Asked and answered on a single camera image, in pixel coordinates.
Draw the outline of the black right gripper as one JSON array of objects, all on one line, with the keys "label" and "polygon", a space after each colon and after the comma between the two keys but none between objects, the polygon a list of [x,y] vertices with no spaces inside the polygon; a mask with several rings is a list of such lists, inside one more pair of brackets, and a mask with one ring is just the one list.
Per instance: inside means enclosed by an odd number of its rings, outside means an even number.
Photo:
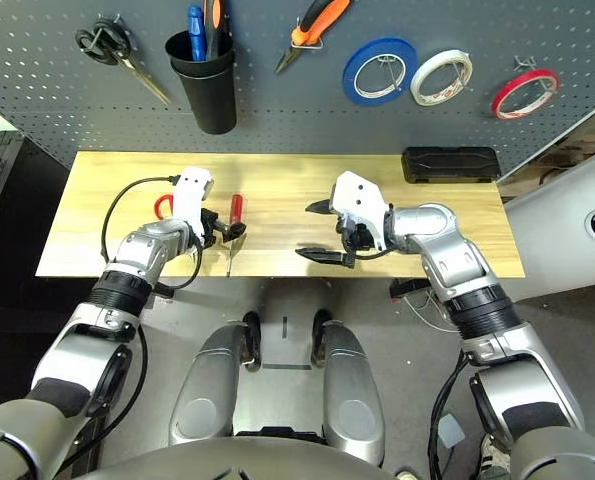
[{"label": "black right gripper", "polygon": [[[305,208],[305,211],[321,215],[333,213],[329,199],[313,202]],[[336,232],[341,235],[341,244],[346,253],[326,250],[321,247],[304,247],[296,249],[295,252],[303,258],[319,264],[353,267],[355,265],[354,253],[375,248],[373,236],[366,225],[356,223],[348,216],[338,217]]]}]

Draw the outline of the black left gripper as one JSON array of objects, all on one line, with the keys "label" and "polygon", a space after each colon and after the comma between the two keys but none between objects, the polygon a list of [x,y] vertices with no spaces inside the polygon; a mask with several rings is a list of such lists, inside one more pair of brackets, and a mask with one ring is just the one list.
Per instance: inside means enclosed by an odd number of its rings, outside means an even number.
[{"label": "black left gripper", "polygon": [[242,235],[245,233],[247,225],[242,222],[236,222],[231,225],[225,225],[219,220],[217,212],[207,208],[201,209],[200,215],[201,224],[203,226],[203,247],[212,247],[216,240],[216,232],[220,233],[223,238],[221,244],[230,246],[242,240]]}]

